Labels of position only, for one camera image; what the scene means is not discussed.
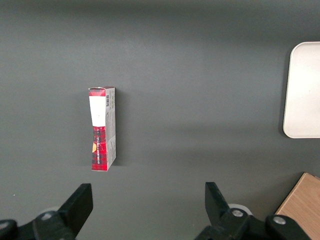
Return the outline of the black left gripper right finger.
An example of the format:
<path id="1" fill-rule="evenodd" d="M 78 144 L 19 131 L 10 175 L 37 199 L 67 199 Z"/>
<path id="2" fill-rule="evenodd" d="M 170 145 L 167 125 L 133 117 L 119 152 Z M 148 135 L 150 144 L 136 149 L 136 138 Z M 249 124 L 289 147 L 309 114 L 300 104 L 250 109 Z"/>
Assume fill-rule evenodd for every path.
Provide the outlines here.
<path id="1" fill-rule="evenodd" d="M 292 218 L 272 214 L 265 221 L 238 207 L 230 207 L 215 182 L 205 183 L 205 210 L 210 225 L 197 240 L 309 240 Z"/>

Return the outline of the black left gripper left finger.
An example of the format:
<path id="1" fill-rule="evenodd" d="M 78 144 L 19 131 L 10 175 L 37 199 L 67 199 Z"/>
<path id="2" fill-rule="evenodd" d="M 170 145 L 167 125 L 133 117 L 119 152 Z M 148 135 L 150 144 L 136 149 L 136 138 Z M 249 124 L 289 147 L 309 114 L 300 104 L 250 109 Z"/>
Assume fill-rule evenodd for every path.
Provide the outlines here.
<path id="1" fill-rule="evenodd" d="M 58 208 L 18 226 L 14 219 L 0 221 L 2 240 L 75 240 L 93 210 L 92 185 L 81 184 Z"/>

